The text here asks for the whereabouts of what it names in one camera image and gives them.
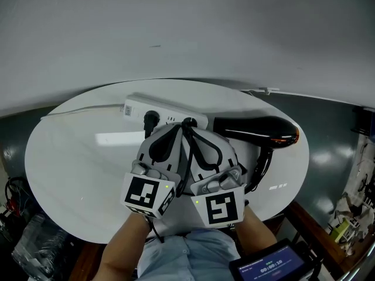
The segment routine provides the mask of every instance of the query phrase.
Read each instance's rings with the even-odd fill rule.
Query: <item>plastic bag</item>
[[[12,256],[35,281],[59,280],[69,234],[48,216],[36,214],[26,226]]]

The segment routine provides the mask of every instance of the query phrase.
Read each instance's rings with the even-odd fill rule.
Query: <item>power strip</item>
[[[143,124],[144,116],[146,112],[150,110],[156,111],[160,116],[159,123],[156,127],[182,122],[186,118],[194,118],[200,129],[206,129],[209,123],[207,116],[198,112],[192,112],[173,105],[138,97],[136,95],[127,96],[124,105],[124,118]]]

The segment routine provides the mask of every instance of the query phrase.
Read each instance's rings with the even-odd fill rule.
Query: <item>black hair dryer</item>
[[[296,125],[278,116],[260,118],[215,118],[213,131],[226,138],[239,139],[259,146],[257,165],[246,185],[245,193],[254,191],[266,174],[274,149],[297,143],[299,130]]]

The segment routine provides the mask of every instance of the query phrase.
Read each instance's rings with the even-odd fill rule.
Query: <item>white oval table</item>
[[[83,107],[123,104],[127,95],[142,94],[179,107],[215,116],[291,118],[266,102],[218,85],[188,80],[140,80],[85,92],[51,113]],[[301,130],[297,144],[274,152],[271,166],[250,207],[261,220],[283,210],[304,182],[309,148]],[[126,121],[119,111],[88,111],[42,120],[32,132],[25,156],[31,189],[43,210],[63,229],[90,242],[106,244],[129,216],[120,204],[125,172],[130,172],[142,142],[143,125]],[[258,148],[230,140],[238,160],[250,172]],[[174,199],[155,228],[163,235],[203,227],[190,197]]]

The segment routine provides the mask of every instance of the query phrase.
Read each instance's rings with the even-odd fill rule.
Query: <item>digital display screen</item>
[[[238,268],[245,281],[275,281],[300,268],[304,261],[289,247]]]

